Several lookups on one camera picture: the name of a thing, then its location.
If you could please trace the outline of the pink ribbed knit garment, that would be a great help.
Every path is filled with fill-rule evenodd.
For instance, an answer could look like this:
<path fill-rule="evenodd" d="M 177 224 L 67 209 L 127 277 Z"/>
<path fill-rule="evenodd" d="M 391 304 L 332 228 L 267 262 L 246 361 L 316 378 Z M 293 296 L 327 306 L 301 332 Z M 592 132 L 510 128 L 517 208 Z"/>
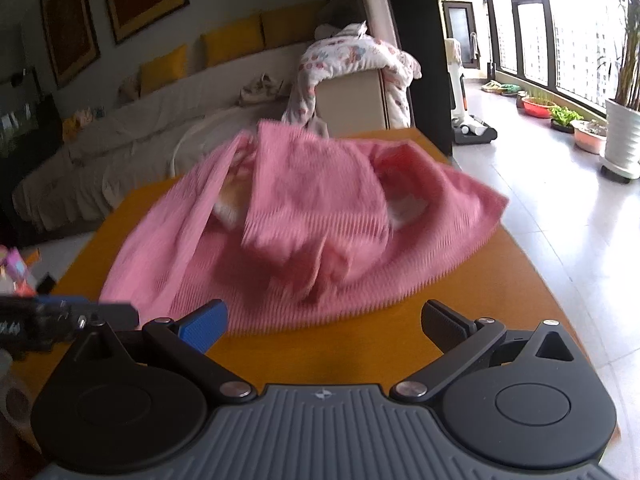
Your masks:
<path fill-rule="evenodd" d="M 411 141 L 260 122 L 211 152 L 129 234 L 104 302 L 142 322 L 223 301 L 235 333 L 389 306 L 460 266 L 506 198 Z"/>

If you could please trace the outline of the colourful toy pile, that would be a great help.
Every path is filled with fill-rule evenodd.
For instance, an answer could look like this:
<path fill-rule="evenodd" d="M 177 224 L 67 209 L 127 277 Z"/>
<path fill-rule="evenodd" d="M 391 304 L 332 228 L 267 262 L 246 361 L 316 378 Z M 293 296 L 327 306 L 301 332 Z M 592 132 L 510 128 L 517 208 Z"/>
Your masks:
<path fill-rule="evenodd" d="M 56 281 L 51 274 L 46 273 L 39 280 L 32 274 L 32 267 L 41 259 L 39 249 L 23 257 L 16 248 L 2 246 L 0 257 L 2 296 L 44 296 L 55 288 Z"/>

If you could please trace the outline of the beige covered sofa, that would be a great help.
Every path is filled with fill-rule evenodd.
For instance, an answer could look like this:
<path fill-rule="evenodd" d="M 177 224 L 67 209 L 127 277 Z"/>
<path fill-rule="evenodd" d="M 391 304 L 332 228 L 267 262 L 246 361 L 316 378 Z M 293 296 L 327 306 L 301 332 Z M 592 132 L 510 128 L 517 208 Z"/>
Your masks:
<path fill-rule="evenodd" d="M 261 119 L 282 120 L 290 96 L 239 106 L 239 92 L 261 74 L 293 88 L 308 47 L 206 68 L 90 122 L 21 180 L 12 193 L 15 211 L 40 232 L 104 220 L 130 191 L 188 171 L 238 130 Z M 308 129 L 330 136 L 335 129 L 318 112 Z"/>

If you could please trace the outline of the dark fish tank cabinet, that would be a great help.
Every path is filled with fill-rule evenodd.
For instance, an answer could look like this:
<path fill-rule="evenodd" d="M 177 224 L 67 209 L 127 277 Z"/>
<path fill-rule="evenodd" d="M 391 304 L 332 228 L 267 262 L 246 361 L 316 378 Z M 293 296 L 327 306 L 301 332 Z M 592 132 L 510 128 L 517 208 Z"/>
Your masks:
<path fill-rule="evenodd" d="M 34 66 L 1 81 L 1 157 L 20 148 L 41 148 L 61 142 L 60 112 L 50 92 L 41 87 Z"/>

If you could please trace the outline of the white upright vacuum cleaner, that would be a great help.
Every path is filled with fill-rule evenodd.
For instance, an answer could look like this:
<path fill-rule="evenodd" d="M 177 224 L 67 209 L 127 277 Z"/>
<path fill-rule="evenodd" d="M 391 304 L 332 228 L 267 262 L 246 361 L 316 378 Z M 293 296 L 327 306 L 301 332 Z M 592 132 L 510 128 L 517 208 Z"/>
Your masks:
<path fill-rule="evenodd" d="M 497 139 L 497 131 L 486 122 L 471 115 L 466 106 L 461 44 L 457 39 L 446 38 L 445 49 L 450 81 L 451 128 L 454 144 L 491 144 Z"/>

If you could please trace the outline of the red plastic basin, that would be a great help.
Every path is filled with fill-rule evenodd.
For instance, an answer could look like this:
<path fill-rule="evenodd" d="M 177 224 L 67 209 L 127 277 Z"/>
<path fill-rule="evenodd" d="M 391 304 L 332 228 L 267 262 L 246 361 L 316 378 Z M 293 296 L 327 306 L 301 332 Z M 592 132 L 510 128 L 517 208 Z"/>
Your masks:
<path fill-rule="evenodd" d="M 541 119 L 549 119 L 551 111 L 555 108 L 555 104 L 552 101 L 532 98 L 531 96 L 523 98 L 522 104 L 526 115 Z"/>

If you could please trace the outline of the pink flower pot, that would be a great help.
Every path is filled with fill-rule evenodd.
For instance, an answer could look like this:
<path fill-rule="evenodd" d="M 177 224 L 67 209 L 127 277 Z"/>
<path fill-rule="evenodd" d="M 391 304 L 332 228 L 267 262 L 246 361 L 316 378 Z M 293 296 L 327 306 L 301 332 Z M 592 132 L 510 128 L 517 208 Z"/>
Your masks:
<path fill-rule="evenodd" d="M 574 119 L 570 125 L 574 129 L 574 143 L 581 150 L 602 155 L 606 144 L 608 128 L 595 120 Z"/>

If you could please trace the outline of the white ribbed plant pot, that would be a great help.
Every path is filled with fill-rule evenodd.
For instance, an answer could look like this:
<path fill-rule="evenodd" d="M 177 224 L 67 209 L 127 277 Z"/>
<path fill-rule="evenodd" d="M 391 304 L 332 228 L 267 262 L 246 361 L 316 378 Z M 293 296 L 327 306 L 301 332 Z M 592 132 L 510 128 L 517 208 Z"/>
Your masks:
<path fill-rule="evenodd" d="M 606 101 L 608 134 L 600 156 L 601 174 L 611 180 L 639 179 L 640 114 L 636 110 Z"/>

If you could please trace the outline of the green leafy potted plant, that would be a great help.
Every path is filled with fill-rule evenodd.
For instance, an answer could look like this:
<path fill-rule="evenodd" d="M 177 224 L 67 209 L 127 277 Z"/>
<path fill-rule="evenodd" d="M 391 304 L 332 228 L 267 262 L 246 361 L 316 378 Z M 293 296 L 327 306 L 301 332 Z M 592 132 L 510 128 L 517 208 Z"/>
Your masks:
<path fill-rule="evenodd" d="M 572 122 L 583 119 L 582 115 L 577 113 L 576 110 L 570 110 L 566 106 L 555 105 L 550 108 L 550 126 L 556 131 L 573 134 L 574 127 Z"/>

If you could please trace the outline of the left yellow cushion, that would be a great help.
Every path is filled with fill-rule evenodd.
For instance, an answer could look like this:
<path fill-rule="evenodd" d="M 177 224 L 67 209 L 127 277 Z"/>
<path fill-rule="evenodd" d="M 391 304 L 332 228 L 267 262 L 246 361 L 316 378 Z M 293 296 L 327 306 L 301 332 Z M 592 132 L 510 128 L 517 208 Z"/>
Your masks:
<path fill-rule="evenodd" d="M 184 78 L 187 57 L 188 47 L 183 44 L 168 54 L 142 64 L 140 67 L 140 94 L 147 96 Z"/>

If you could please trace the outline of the yellow cushion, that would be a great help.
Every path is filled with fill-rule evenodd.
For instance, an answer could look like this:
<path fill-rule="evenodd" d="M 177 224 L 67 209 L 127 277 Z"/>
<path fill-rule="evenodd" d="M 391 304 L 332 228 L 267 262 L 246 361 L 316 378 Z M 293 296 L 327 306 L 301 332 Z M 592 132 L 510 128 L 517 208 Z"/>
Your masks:
<path fill-rule="evenodd" d="M 259 14 L 213 29 L 203 34 L 201 38 L 206 67 L 228 63 L 265 49 L 262 20 Z"/>
<path fill-rule="evenodd" d="M 267 50 L 314 39 L 319 15 L 328 2 L 317 0 L 262 12 L 262 34 Z"/>
<path fill-rule="evenodd" d="M 142 64 L 140 67 L 140 94 L 147 96 L 184 78 L 187 57 L 188 47 L 183 44 L 168 54 Z"/>

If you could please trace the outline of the left framed red picture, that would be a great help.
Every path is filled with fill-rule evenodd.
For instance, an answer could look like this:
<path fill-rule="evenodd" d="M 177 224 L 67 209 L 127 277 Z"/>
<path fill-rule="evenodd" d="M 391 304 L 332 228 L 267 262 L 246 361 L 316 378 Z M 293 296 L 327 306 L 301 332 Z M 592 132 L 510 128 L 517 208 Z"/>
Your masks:
<path fill-rule="evenodd" d="M 89 0 L 40 0 L 49 62 L 62 89 L 101 55 Z"/>

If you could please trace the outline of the middle yellow cushion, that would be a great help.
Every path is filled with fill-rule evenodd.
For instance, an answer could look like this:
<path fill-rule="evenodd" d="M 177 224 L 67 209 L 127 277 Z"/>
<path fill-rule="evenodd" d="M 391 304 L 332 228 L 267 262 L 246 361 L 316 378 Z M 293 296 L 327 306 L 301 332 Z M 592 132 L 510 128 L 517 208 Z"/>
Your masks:
<path fill-rule="evenodd" d="M 203 34 L 201 38 L 206 67 L 228 63 L 265 49 L 262 20 L 259 14 L 213 29 Z"/>

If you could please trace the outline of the floral patterned blanket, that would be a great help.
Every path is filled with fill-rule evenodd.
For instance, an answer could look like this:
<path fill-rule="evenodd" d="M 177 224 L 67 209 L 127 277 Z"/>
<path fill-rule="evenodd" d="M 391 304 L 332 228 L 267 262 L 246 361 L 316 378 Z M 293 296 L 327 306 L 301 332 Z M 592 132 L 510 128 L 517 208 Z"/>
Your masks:
<path fill-rule="evenodd" d="M 322 82 L 364 72 L 382 75 L 382 100 L 388 124 L 411 125 L 407 90 L 422 77 L 420 63 L 408 52 L 367 34 L 365 22 L 350 24 L 335 35 L 317 40 L 298 61 L 296 81 L 282 120 L 311 128 L 321 117 L 318 87 Z"/>

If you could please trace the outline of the right yellow cushion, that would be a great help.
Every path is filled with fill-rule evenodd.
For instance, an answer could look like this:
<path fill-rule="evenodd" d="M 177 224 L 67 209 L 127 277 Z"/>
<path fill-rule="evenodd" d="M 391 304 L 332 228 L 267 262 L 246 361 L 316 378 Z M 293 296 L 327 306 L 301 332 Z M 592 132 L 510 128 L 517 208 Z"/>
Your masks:
<path fill-rule="evenodd" d="M 319 15 L 328 2 L 317 0 L 262 12 L 262 34 L 267 50 L 314 39 Z"/>

